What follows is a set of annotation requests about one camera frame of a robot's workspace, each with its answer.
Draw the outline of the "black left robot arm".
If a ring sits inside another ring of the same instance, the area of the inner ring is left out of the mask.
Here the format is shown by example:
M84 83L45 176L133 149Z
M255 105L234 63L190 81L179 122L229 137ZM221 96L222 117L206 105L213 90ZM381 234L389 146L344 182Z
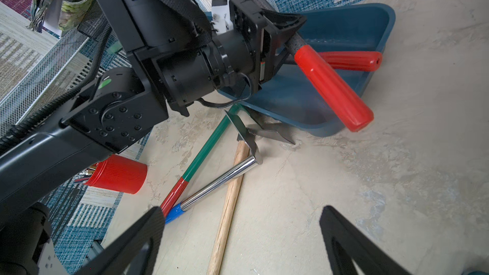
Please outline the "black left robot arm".
M50 241L41 199L79 172L123 152L195 102L226 90L235 102L270 81L306 18L266 0L222 0L231 28L219 33L193 0L97 0L107 20L94 64L115 33L129 66L76 87L1 138L1 273L38 274Z

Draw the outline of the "grey hoe red grip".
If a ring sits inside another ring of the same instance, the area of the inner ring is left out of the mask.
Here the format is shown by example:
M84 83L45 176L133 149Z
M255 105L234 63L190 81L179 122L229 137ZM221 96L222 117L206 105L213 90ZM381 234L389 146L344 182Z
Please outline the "grey hoe red grip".
M380 52L321 52L321 58L334 70L374 72L379 69L383 61Z
M252 1L262 9L276 11L267 0ZM373 111L299 34L286 42L286 49L347 129L357 132L374 120Z

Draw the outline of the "teal plastic storage box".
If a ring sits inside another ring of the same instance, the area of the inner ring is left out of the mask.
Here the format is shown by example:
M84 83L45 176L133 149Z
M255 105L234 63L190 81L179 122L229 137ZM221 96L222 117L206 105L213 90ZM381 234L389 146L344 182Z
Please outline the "teal plastic storage box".
M393 8L371 3L304 12L306 45L242 105L316 137L373 120L361 100L396 21Z

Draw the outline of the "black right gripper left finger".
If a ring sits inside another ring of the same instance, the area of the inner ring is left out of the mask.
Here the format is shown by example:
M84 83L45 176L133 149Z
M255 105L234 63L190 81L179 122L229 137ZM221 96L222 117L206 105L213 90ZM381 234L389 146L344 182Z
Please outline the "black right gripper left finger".
M165 226L160 207L148 210L138 221L77 274L152 274Z

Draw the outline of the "green red handled hoe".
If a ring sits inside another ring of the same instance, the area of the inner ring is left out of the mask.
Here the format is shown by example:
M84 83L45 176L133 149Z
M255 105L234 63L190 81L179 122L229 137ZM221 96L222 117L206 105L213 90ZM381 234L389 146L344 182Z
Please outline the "green red handled hoe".
M219 139L222 137L224 132L230 125L230 120L226 116L221 120L219 125L213 131L211 136L205 142L202 149L195 156L194 160L191 162L187 170L179 178L179 180L174 184L173 188L170 190L165 200L163 200L160 208L165 217L167 217L172 209L172 207L179 200L180 196L187 188L189 182L193 176L197 173L198 169L201 167L202 163L205 161L207 156L213 150L215 145L218 143Z

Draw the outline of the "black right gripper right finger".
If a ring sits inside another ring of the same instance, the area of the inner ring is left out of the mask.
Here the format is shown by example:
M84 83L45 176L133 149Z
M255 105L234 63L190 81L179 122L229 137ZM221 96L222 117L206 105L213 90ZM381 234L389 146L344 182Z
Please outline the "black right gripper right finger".
M402 266L370 241L332 206L320 217L329 263L333 274L408 274Z

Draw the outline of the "red pen cup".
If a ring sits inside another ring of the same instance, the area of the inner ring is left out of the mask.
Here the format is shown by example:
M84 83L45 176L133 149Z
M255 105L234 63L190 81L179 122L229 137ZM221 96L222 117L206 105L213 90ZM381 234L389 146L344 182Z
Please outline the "red pen cup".
M87 168L74 183L125 194L136 194L145 183L148 166L119 155Z

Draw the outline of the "chrome blue handled hoe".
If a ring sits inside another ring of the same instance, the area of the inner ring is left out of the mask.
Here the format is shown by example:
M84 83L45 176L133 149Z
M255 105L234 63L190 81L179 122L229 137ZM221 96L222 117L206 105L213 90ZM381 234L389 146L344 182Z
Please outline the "chrome blue handled hoe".
M165 217L167 224L189 210L193 204L204 196L230 180L241 176L246 170L252 168L252 166L262 164L259 149L255 142L256 136L281 141L291 145L295 144L292 138L281 130L283 127L282 124L260 123L259 113L252 109L235 105L225 112L225 116L230 120L229 126L234 126L235 130L238 131L238 141L240 142L237 150L238 158L235 160L234 166L207 184L201 190L184 199L182 202L176 203L172 207L169 215Z

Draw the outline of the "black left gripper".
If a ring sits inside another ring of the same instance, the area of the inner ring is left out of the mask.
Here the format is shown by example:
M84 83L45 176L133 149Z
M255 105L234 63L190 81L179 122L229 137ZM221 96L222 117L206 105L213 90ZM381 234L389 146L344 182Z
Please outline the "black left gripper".
M158 60L168 104L184 116L214 90L227 89L237 101L257 93L277 74L289 55L286 43L306 22L304 15L264 10L251 0L230 0L228 7L232 30Z

